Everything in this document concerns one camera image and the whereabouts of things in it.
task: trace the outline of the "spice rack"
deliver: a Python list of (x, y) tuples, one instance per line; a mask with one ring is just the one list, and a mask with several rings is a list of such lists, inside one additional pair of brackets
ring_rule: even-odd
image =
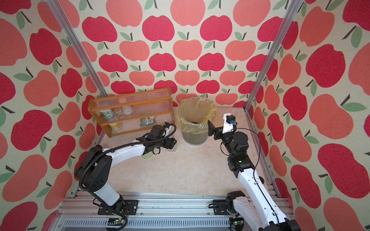
[[(117, 115), (114, 109), (123, 106), (131, 106), (132, 113)], [(114, 120), (106, 119), (101, 115), (100, 110), (106, 109), (112, 109)], [(162, 125), (165, 121), (170, 123), (175, 121), (172, 94), (169, 87), (91, 99), (88, 110), (108, 137), (149, 130), (155, 124)], [(140, 119), (151, 116), (155, 116), (155, 124), (140, 126)], [(122, 127), (119, 130), (112, 130), (109, 124), (118, 122), (121, 122)]]

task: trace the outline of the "marble surface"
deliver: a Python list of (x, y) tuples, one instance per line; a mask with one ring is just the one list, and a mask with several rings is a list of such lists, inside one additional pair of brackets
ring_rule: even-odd
[[(242, 108), (218, 108), (219, 119), (215, 126), (221, 126), (224, 113), (235, 110), (239, 128), (249, 128)], [(258, 153), (252, 141), (250, 131), (240, 130), (248, 135), (248, 155), (255, 164)], [(108, 138), (104, 136), (103, 148), (116, 147), (129, 143), (145, 132), (136, 132)], [(109, 174), (108, 182), (118, 192), (170, 193), (225, 196), (228, 192), (246, 190), (229, 170), (227, 156), (220, 151), (221, 140), (208, 137), (199, 146), (192, 146), (184, 141), (180, 129), (175, 132), (177, 150), (168, 152), (162, 148), (161, 153), (151, 158), (134, 157), (115, 165)], [(258, 164), (256, 171), (264, 177)]]

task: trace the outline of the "black cable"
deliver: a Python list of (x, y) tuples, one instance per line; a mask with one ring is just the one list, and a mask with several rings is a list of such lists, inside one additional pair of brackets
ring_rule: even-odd
[[(259, 162), (259, 158), (260, 158), (260, 156), (261, 156), (261, 140), (259, 139), (258, 134), (257, 134), (255, 131), (253, 131), (253, 130), (250, 130), (250, 129), (248, 129), (248, 128), (236, 128), (236, 129), (245, 129), (245, 130), (249, 130), (249, 131), (253, 132), (254, 134), (256, 134), (256, 135), (257, 135), (257, 137), (258, 137), (258, 142), (259, 142), (258, 160), (257, 160), (257, 163), (256, 163), (256, 165), (255, 165), (255, 168), (253, 169), (253, 178), (254, 178), (255, 182), (257, 182), (256, 177), (255, 177), (255, 171), (256, 171), (256, 168), (257, 168), (257, 165), (258, 165), (258, 162)], [(270, 206), (270, 208), (272, 209), (272, 211), (275, 213), (275, 216), (276, 216), (276, 219), (277, 219), (277, 230), (279, 231), (279, 230), (280, 230), (280, 224), (279, 224), (279, 218), (278, 218), (278, 215), (276, 214), (275, 210), (273, 209), (273, 207), (271, 206), (271, 204), (270, 204), (270, 203), (269, 203), (269, 201), (267, 200), (267, 198), (266, 198), (265, 194), (263, 193), (262, 189), (259, 187), (259, 184), (256, 184), (256, 185), (258, 186), (259, 190), (261, 191), (261, 193), (262, 193), (263, 197), (265, 198), (265, 200), (266, 200), (266, 201), (267, 201), (267, 203), (269, 204), (269, 206)]]
[(225, 156), (229, 156), (229, 155), (226, 155), (223, 151), (222, 151), (222, 144), (223, 144), (223, 142), (221, 141), (221, 144), (220, 144), (220, 149), (221, 149), (221, 152), (225, 155)]

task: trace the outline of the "metal base plate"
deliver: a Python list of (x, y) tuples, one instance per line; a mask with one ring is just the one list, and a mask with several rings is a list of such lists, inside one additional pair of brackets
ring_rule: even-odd
[[(123, 201), (125, 202), (124, 206), (128, 208), (128, 215), (136, 215), (136, 210), (137, 210), (139, 201), (138, 200), (123, 200)], [(112, 214), (111, 212), (107, 210), (105, 206), (103, 206), (102, 208), (99, 207), (98, 215), (111, 216), (115, 214)]]
[(230, 215), (226, 209), (227, 209), (227, 206), (226, 206), (226, 201), (225, 200), (213, 200), (212, 201), (214, 204), (215, 203), (220, 203), (219, 206), (216, 206), (213, 208), (213, 212), (215, 213), (215, 215)]

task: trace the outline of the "wall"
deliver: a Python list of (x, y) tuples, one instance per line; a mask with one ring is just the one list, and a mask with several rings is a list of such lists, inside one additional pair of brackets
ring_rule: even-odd
[(170, 86), (175, 106), (192, 96), (244, 106), (285, 15), (279, 2), (82, 0), (73, 27), (87, 53), (97, 50), (91, 61), (110, 94)]
[(1, 1), (0, 11), (0, 230), (44, 231), (77, 188), (72, 174), (98, 139), (96, 122), (85, 69), (47, 3)]
[(249, 110), (302, 230), (370, 229), (369, 15), (365, 0), (304, 2)]

